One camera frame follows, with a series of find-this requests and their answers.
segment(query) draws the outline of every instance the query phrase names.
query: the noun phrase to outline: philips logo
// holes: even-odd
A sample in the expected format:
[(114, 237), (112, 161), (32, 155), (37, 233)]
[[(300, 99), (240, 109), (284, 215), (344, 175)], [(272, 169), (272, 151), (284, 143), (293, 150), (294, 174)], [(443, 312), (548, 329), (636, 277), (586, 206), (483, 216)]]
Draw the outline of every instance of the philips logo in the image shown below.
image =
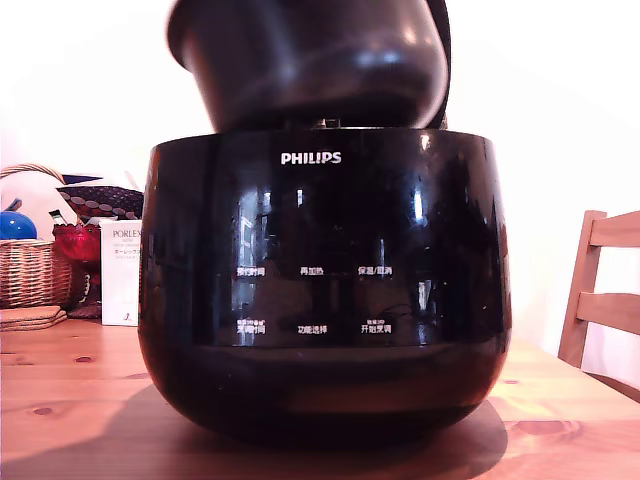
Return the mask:
[(342, 152), (283, 153), (280, 156), (282, 165), (324, 165), (340, 162), (342, 162)]

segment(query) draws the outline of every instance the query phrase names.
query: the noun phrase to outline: basket handle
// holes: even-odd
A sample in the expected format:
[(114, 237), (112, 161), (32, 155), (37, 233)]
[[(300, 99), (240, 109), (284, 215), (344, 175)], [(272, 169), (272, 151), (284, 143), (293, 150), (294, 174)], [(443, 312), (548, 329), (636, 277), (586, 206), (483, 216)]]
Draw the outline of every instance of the basket handle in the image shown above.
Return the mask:
[(4, 177), (8, 177), (9, 175), (13, 175), (14, 173), (19, 172), (41, 172), (46, 173), (47, 175), (51, 175), (53, 178), (58, 180), (63, 185), (66, 185), (67, 182), (64, 181), (64, 178), (60, 173), (58, 173), (53, 168), (43, 167), (42, 165), (37, 165), (35, 163), (20, 163), (18, 165), (12, 165), (10, 167), (5, 167), (0, 170), (0, 179)]

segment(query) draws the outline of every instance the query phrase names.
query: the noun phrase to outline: wicker basket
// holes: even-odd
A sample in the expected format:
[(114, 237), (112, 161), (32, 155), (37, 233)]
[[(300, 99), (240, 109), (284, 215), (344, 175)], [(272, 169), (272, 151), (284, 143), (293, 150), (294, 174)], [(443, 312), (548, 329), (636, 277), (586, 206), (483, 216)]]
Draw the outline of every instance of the wicker basket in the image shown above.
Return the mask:
[[(64, 184), (58, 172), (33, 164), (7, 167), (0, 172), (0, 179), (33, 171), (47, 173)], [(82, 298), (84, 277), (56, 253), (53, 244), (42, 240), (0, 240), (0, 308), (65, 308)]]

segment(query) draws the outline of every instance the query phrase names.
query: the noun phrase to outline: cork coaster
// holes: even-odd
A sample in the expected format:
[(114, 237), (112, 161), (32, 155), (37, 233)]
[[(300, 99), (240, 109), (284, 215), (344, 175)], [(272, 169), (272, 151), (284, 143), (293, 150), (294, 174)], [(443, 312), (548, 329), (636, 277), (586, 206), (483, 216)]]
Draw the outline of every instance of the cork coaster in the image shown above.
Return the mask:
[(67, 319), (60, 307), (14, 308), (0, 310), (0, 332), (40, 330)]

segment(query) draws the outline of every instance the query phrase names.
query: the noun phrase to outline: white wall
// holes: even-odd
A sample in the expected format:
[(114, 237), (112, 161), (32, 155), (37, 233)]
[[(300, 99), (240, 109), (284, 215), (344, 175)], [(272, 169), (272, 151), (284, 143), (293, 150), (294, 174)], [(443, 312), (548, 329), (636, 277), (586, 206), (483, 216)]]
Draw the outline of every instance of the white wall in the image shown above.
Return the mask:
[[(171, 4), (3, 2), (2, 164), (37, 162), (64, 173), (128, 170), (142, 184), (154, 144), (209, 132), (194, 82), (166, 47)], [(448, 5), (450, 127), (496, 144), (515, 333), (556, 353), (584, 210), (640, 209), (640, 5)], [(36, 177), (2, 181), (2, 206), (20, 191), (25, 213), (41, 215), (43, 203), (60, 208), (53, 185)], [(38, 221), (46, 235), (46, 215)], [(639, 255), (605, 252), (597, 288), (640, 293), (639, 270)], [(640, 386), (639, 365), (640, 340), (590, 328), (586, 368)]]
[[(514, 333), (555, 354), (584, 210), (640, 209), (640, 5), (448, 5), (449, 124), (496, 144)], [(596, 291), (640, 293), (639, 267), (634, 251), (604, 251)], [(640, 339), (591, 325), (583, 366), (640, 386)]]

